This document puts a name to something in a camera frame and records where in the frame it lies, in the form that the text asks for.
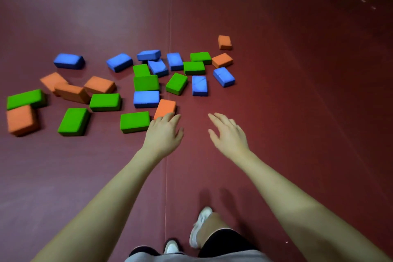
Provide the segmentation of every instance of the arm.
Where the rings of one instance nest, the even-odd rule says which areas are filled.
[[[209,114],[214,145],[251,179],[285,232],[308,261],[391,261],[359,231],[307,195],[248,149],[233,119]]]
[[[179,120],[173,113],[153,120],[133,159],[32,261],[107,261],[147,176],[179,146]]]

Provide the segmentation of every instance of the hand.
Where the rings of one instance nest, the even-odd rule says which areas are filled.
[[[168,113],[150,122],[142,149],[154,154],[159,160],[170,155],[179,145],[184,136],[184,129],[176,132],[181,115]]]
[[[233,119],[228,119],[220,113],[208,114],[208,116],[220,132],[220,137],[218,137],[214,130],[209,129],[210,139],[223,155],[235,161],[250,150],[246,134]]]

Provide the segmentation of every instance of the orange foam block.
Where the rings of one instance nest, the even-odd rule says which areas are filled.
[[[170,112],[174,113],[175,110],[176,110],[175,101],[161,99],[153,119],[157,119],[158,117],[164,117],[166,114]]]
[[[229,36],[219,36],[220,50],[232,50],[231,38]]]
[[[92,76],[84,88],[91,93],[112,93],[116,89],[115,82],[100,77]]]
[[[55,85],[55,91],[65,100],[82,104],[90,103],[90,96],[83,87],[58,83]]]
[[[219,67],[226,67],[233,63],[233,59],[228,54],[224,53],[211,59],[211,64],[218,69]]]
[[[42,84],[44,84],[50,91],[53,92],[55,96],[60,96],[57,94],[55,91],[55,85],[57,83],[63,83],[63,84],[68,84],[66,79],[64,79],[62,76],[60,76],[59,73],[54,72],[53,74],[47,75],[46,77],[43,77],[40,79]]]
[[[39,130],[40,124],[30,105],[7,111],[8,132],[19,137]]]

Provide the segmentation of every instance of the left hand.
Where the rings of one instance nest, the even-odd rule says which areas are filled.
[[[159,160],[170,155],[179,145],[184,136],[184,129],[176,132],[181,115],[168,113],[150,122],[142,149],[154,154]]]

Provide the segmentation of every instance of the white sneaker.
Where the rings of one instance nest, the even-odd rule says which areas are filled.
[[[177,245],[176,241],[170,240],[167,242],[165,246],[164,254],[175,254],[180,252],[179,246]]]
[[[194,228],[190,234],[190,246],[193,247],[194,249],[199,248],[198,243],[196,242],[196,240],[197,240],[196,235],[198,234],[199,229],[202,227],[205,220],[207,220],[207,218],[209,217],[209,215],[212,214],[212,212],[213,212],[213,210],[210,207],[205,207],[199,213],[198,221],[194,224]]]

